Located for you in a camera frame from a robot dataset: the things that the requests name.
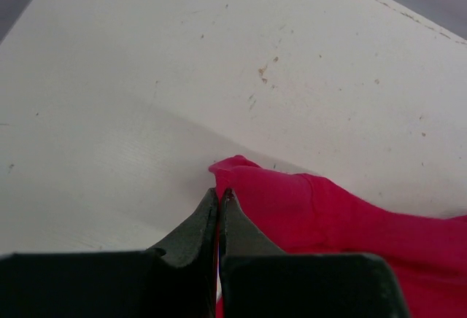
white table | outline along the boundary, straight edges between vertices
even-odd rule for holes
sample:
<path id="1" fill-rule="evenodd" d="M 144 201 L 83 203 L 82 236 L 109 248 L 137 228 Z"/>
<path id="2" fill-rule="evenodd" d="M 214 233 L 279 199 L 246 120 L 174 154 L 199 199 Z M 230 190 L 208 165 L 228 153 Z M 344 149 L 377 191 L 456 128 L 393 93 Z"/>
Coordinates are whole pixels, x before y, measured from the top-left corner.
<path id="1" fill-rule="evenodd" d="M 234 154 L 465 212 L 466 61 L 391 0 L 33 0 L 0 45 L 0 252 L 147 247 Z"/>

stain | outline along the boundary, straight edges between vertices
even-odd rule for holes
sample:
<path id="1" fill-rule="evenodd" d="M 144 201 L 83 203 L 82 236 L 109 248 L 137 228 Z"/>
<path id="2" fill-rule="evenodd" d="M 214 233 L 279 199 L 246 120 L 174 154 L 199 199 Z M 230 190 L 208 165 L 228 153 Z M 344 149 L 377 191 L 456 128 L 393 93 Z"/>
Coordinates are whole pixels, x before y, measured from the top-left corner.
<path id="1" fill-rule="evenodd" d="M 250 104 L 250 111 L 251 111 L 251 109 L 253 109 L 253 107 L 255 106 L 255 104 L 256 104 L 256 99 Z"/>

red fabric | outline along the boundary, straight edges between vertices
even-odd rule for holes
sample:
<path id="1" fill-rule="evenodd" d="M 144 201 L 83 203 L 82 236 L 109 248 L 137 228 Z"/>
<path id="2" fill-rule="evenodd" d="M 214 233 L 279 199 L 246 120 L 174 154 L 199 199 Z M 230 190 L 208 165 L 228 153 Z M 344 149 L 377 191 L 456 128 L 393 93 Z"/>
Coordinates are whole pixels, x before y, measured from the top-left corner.
<path id="1" fill-rule="evenodd" d="M 233 188 L 244 213 L 286 252 L 382 256 L 413 317 L 467 317 L 467 216 L 388 212 L 324 177 L 266 170 L 239 155 L 209 170 L 217 195 Z"/>

dirt speck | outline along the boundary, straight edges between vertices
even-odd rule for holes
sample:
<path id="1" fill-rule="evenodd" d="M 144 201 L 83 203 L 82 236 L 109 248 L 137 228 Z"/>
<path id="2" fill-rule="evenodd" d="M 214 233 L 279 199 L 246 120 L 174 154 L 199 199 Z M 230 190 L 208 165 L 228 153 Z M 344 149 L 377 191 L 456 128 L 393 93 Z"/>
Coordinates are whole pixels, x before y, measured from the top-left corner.
<path id="1" fill-rule="evenodd" d="M 259 68 L 259 69 L 258 69 L 258 73 L 259 73 L 260 77 L 263 77 L 264 72 L 267 70 L 267 68 L 268 68 L 268 66 L 265 65 L 265 66 L 263 66 L 262 68 Z"/>

pink fabric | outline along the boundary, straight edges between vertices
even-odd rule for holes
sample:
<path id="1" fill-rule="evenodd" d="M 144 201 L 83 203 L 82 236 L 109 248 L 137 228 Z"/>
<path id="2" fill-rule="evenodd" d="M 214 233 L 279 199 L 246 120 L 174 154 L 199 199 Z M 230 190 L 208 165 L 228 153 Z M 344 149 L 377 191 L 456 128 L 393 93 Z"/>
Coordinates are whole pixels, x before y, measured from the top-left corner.
<path id="1" fill-rule="evenodd" d="M 217 195 L 233 188 L 244 213 L 286 252 L 382 256 L 413 317 L 467 317 L 467 216 L 388 212 L 324 177 L 266 170 L 239 155 L 209 170 Z"/>

